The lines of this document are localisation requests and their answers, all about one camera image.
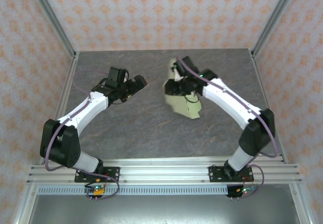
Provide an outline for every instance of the metal bracket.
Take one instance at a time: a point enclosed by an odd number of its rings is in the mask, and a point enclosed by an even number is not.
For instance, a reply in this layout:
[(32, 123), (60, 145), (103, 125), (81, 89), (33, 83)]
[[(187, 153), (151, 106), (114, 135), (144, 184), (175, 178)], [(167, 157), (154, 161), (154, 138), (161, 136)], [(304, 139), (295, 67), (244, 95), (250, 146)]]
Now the metal bracket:
[(210, 182), (250, 182), (254, 181), (251, 167), (244, 167), (237, 175), (229, 177), (225, 174), (223, 166), (212, 165), (208, 167), (208, 177)]
[[(116, 179), (116, 181), (119, 182), (120, 167), (103, 167), (103, 172), (106, 173), (106, 175), (108, 177), (112, 177), (112, 178)], [(85, 174), (83, 172), (77, 171), (75, 173), (74, 182), (75, 183), (93, 183), (97, 179), (103, 180), (103, 178), (101, 178), (101, 177), (96, 177), (96, 176), (93, 176), (93, 175), (87, 175), (87, 174)], [(106, 181), (108, 183), (114, 183), (114, 181), (109, 180), (109, 179), (107, 179)]]

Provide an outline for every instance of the wall panel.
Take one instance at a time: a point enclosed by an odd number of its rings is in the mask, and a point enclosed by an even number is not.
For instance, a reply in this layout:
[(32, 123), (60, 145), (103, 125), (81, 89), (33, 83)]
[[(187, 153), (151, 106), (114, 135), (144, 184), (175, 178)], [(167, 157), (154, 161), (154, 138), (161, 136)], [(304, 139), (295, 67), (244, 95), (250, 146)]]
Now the wall panel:
[(257, 58), (288, 159), (323, 219), (323, 0), (291, 0)]
[(76, 50), (253, 48), (279, 0), (49, 0)]
[(0, 0), (0, 223), (12, 223), (70, 57), (37, 0)]

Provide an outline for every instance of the marble surface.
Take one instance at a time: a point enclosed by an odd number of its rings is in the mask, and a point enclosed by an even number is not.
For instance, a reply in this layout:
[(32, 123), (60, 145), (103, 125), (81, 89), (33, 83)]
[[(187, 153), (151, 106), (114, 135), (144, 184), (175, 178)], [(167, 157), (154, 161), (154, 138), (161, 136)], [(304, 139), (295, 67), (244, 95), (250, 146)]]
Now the marble surface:
[[(231, 155), (242, 133), (238, 124), (219, 106), (201, 97), (200, 118), (189, 119), (172, 112), (163, 95), (169, 60), (190, 56), (200, 70), (209, 68), (246, 101), (265, 108), (265, 101), (247, 49), (190, 49), (81, 52), (76, 72), (126, 68), (133, 78), (145, 77), (148, 85), (126, 103), (111, 105), (80, 135), (81, 149), (107, 158), (189, 157)], [(90, 91), (100, 73), (82, 73), (75, 82)], [(74, 87), (67, 112), (85, 94)], [(265, 149), (273, 153), (271, 145)]]

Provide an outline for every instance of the perforated metal strip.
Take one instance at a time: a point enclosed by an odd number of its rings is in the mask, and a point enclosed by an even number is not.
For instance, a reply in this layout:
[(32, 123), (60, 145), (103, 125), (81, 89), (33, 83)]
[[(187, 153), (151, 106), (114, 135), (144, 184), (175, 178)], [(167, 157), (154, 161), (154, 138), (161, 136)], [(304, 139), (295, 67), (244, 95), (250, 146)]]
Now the perforated metal strip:
[[(107, 186), (105, 194), (115, 192), (115, 186)], [(38, 195), (84, 195), (86, 188), (80, 185), (58, 186), (41, 185)], [(224, 195), (228, 193), (226, 185), (176, 185), (176, 186), (138, 186), (120, 187), (118, 195)]]

